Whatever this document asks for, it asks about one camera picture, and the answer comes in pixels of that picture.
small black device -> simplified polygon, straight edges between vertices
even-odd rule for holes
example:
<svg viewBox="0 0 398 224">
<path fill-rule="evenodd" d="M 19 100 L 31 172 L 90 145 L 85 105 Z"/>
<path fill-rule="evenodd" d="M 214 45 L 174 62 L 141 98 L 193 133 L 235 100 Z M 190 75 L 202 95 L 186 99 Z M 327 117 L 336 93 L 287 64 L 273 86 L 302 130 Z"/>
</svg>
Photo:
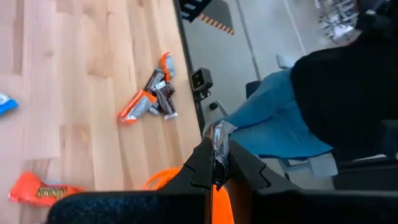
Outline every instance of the small black device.
<svg viewBox="0 0 398 224">
<path fill-rule="evenodd" d="M 194 71 L 190 74 L 189 79 L 195 101 L 202 101 L 211 95 L 209 89 L 213 86 L 213 79 L 207 68 L 199 68 Z"/>
</svg>

reese's candy wrapper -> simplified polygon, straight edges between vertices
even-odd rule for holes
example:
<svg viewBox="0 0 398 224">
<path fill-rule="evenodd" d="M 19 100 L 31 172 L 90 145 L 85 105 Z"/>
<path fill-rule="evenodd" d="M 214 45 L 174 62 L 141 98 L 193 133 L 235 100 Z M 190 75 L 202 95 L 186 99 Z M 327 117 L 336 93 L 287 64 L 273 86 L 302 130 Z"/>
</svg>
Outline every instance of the reese's candy wrapper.
<svg viewBox="0 0 398 224">
<path fill-rule="evenodd" d="M 170 52 L 166 52 L 160 59 L 160 67 L 165 74 L 164 80 L 169 82 L 175 75 L 175 65 Z"/>
<path fill-rule="evenodd" d="M 177 116 L 177 112 L 171 100 L 171 95 L 174 93 L 172 85 L 162 81 L 154 85 L 152 91 L 156 94 L 161 110 L 165 113 L 164 118 L 170 119 Z"/>
<path fill-rule="evenodd" d="M 156 84 L 158 84 L 159 82 L 163 81 L 163 79 L 165 78 L 165 74 L 162 72 L 161 69 L 156 68 L 154 70 L 154 72 L 152 73 L 152 75 L 150 76 L 147 84 L 144 87 L 144 91 L 150 91 L 150 88 Z"/>
<path fill-rule="evenodd" d="M 66 196 L 84 191 L 81 187 L 70 185 L 49 185 L 31 172 L 24 172 L 9 192 L 13 202 L 32 203 L 51 207 L 55 202 Z"/>
<path fill-rule="evenodd" d="M 140 90 L 130 103 L 119 113 L 119 119 L 126 124 L 137 121 L 156 102 L 156 97 L 147 91 Z"/>
</svg>

gray floor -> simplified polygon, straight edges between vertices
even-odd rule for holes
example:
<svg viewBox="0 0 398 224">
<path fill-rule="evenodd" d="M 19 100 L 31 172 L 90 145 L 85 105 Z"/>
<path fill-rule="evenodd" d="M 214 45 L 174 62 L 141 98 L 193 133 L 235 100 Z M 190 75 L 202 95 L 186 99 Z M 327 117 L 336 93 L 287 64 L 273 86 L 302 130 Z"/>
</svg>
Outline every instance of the gray floor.
<svg viewBox="0 0 398 224">
<path fill-rule="evenodd" d="M 313 0 L 224 1 L 229 4 L 233 17 L 234 36 L 200 20 L 184 23 L 194 69 L 209 68 L 213 77 L 212 94 L 202 103 L 206 122 L 221 118 L 219 111 L 208 109 L 212 101 L 220 100 L 227 111 L 234 111 L 245 100 L 246 83 L 278 71 L 276 54 L 298 59 L 314 50 L 335 46 L 317 29 L 318 9 Z M 243 20 L 239 15 L 239 5 Z M 265 161 L 276 172 L 283 174 L 275 159 Z M 333 188 L 330 178 L 314 179 L 309 170 L 290 176 L 294 183 L 305 189 Z"/>
</svg>

chair wheel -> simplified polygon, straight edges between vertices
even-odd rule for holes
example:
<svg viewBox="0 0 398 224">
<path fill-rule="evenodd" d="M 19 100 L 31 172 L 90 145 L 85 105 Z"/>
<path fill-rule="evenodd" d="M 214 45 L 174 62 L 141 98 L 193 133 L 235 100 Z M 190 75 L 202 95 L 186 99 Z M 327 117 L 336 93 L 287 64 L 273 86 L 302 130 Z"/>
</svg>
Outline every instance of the chair wheel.
<svg viewBox="0 0 398 224">
<path fill-rule="evenodd" d="M 217 105 L 216 103 L 212 102 L 212 103 L 210 103 L 209 108 L 210 108 L 211 110 L 215 110 L 215 109 L 218 108 L 218 105 Z"/>
</svg>

candy wrapper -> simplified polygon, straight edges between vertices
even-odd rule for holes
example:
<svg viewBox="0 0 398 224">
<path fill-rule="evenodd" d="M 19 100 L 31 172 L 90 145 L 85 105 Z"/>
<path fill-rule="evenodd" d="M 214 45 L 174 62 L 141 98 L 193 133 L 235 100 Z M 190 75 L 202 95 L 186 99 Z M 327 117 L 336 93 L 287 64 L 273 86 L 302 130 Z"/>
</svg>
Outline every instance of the candy wrapper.
<svg viewBox="0 0 398 224">
<path fill-rule="evenodd" d="M 175 75 L 175 65 L 170 52 L 162 55 L 160 59 L 160 67 L 165 74 L 164 80 L 169 82 Z"/>
<path fill-rule="evenodd" d="M 9 199 L 13 202 L 51 207 L 61 198 L 82 191 L 83 188 L 70 185 L 48 185 L 33 173 L 24 172 L 9 192 Z"/>
<path fill-rule="evenodd" d="M 156 102 L 156 97 L 144 90 L 140 90 L 130 103 L 119 113 L 119 119 L 126 124 L 137 121 Z"/>
<path fill-rule="evenodd" d="M 0 115 L 5 112 L 17 108 L 18 104 L 15 100 L 9 98 L 8 96 L 0 93 Z"/>
<path fill-rule="evenodd" d="M 161 81 L 165 78 L 165 73 L 160 68 L 156 68 L 152 75 L 150 76 L 147 84 L 144 87 L 144 91 L 150 91 L 150 88 Z"/>
<path fill-rule="evenodd" d="M 159 108 L 159 103 L 158 102 L 156 102 L 154 105 L 152 105 L 151 106 L 151 108 L 149 108 L 149 112 L 151 113 L 151 114 L 153 114 L 153 115 L 155 115 L 155 116 L 157 116 L 157 115 L 159 115 L 160 114 L 160 108 Z"/>
<path fill-rule="evenodd" d="M 173 86 L 165 81 L 162 81 L 152 86 L 151 89 L 155 93 L 160 105 L 160 108 L 158 107 L 157 110 L 163 111 L 165 113 L 164 118 L 170 119 L 176 117 L 178 114 L 171 99 L 171 96 L 175 91 Z"/>
</svg>

